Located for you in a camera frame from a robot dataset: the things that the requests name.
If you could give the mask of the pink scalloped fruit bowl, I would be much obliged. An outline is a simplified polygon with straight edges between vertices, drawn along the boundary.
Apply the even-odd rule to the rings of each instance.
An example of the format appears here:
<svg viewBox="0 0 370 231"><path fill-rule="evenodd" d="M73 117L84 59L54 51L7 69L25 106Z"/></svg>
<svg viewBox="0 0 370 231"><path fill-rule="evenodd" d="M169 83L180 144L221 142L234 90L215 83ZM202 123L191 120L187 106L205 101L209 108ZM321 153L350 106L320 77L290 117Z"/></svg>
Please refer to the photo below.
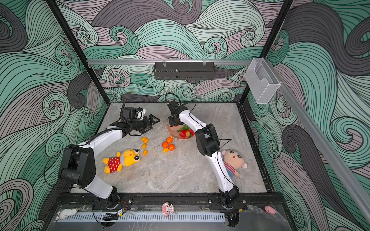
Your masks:
<svg viewBox="0 0 370 231"><path fill-rule="evenodd" d="M170 123L167 122L165 128L172 138L179 140L188 140L195 136L195 132L186 124L170 126Z"/></svg>

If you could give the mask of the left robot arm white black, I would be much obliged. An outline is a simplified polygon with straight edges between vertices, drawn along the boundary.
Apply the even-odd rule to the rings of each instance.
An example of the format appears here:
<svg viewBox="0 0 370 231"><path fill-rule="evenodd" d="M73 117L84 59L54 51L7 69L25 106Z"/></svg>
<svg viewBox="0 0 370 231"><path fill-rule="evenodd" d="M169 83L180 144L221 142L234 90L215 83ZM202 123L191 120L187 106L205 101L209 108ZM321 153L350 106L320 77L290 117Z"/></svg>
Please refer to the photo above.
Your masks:
<svg viewBox="0 0 370 231"><path fill-rule="evenodd" d="M96 174L95 158L114 142L130 135L143 135L153 128L160 119L145 109L123 107L120 118L102 132L78 145L69 145L63 151L58 177L64 182L75 184L97 197L107 208L115 208L119 203L116 187L104 182Z"/></svg>

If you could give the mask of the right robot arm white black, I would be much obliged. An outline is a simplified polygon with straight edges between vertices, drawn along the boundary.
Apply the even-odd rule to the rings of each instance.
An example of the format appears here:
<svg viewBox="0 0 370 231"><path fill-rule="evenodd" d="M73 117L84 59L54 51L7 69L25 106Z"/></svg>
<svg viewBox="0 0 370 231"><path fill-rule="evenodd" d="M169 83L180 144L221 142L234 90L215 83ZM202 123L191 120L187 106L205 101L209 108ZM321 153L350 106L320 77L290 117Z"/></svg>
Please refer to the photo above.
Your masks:
<svg viewBox="0 0 370 231"><path fill-rule="evenodd" d="M198 151L207 157L217 178L221 204L226 209L233 208L239 197L239 188L231 180L223 163L221 139L218 137L214 125L206 124L194 116L186 107L187 102L181 102L175 93L165 94L164 99L171 112L170 126L187 125L194 131Z"/></svg>

